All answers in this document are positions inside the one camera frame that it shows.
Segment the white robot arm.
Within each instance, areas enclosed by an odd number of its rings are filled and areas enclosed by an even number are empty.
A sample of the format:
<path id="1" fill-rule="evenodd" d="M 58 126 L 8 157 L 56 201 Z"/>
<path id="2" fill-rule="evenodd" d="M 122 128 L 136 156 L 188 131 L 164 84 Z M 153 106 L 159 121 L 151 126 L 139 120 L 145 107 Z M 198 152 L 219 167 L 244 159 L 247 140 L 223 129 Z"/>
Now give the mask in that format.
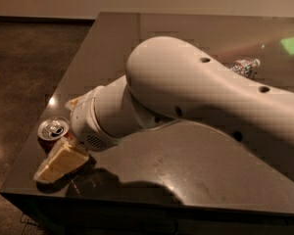
<path id="1" fill-rule="evenodd" d="M 177 38 L 140 43 L 124 76 L 67 106 L 70 133 L 92 151 L 189 120 L 236 139 L 294 180 L 294 93 L 253 81 Z"/>

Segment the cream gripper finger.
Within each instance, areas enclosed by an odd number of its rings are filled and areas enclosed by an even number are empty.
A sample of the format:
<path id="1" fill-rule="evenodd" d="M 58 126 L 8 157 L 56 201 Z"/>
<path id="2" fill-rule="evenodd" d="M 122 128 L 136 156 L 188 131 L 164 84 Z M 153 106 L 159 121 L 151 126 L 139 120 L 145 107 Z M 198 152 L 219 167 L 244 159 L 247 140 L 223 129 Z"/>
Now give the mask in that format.
<path id="1" fill-rule="evenodd" d="M 72 111 L 75 106 L 77 105 L 77 103 L 82 99 L 81 96 L 70 99 L 66 104 L 65 104 L 65 108 L 69 111 Z"/>
<path id="2" fill-rule="evenodd" d="M 51 184 L 77 170 L 89 160 L 86 149 L 73 139 L 61 138 L 33 176 L 36 182 Z"/>

